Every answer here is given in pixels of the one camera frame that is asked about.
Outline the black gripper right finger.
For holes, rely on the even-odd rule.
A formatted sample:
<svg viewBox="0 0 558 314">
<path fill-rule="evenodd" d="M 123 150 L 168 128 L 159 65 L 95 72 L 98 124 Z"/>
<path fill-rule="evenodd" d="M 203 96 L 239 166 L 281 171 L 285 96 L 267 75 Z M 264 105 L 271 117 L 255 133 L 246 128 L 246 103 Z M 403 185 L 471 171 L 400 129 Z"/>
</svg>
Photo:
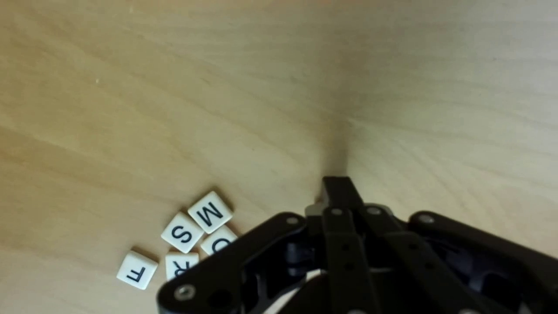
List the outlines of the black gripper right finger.
<svg viewBox="0 0 558 314">
<path fill-rule="evenodd" d="M 558 314 L 557 259 L 435 211 L 402 222 L 351 178 L 346 198 L 372 255 L 410 278 L 426 314 Z"/>
</svg>

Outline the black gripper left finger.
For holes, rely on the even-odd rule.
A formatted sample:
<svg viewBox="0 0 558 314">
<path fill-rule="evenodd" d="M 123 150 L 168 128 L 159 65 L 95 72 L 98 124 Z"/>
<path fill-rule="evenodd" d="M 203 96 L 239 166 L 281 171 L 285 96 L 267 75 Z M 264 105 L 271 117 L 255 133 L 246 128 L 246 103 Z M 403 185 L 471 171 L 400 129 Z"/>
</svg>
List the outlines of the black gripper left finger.
<svg viewBox="0 0 558 314">
<path fill-rule="evenodd" d="M 260 314 L 297 292 L 290 314 L 374 314 L 375 288 L 356 229 L 365 203 L 348 177 L 323 180 L 318 208 L 279 213 L 157 293 L 159 314 Z"/>
</svg>

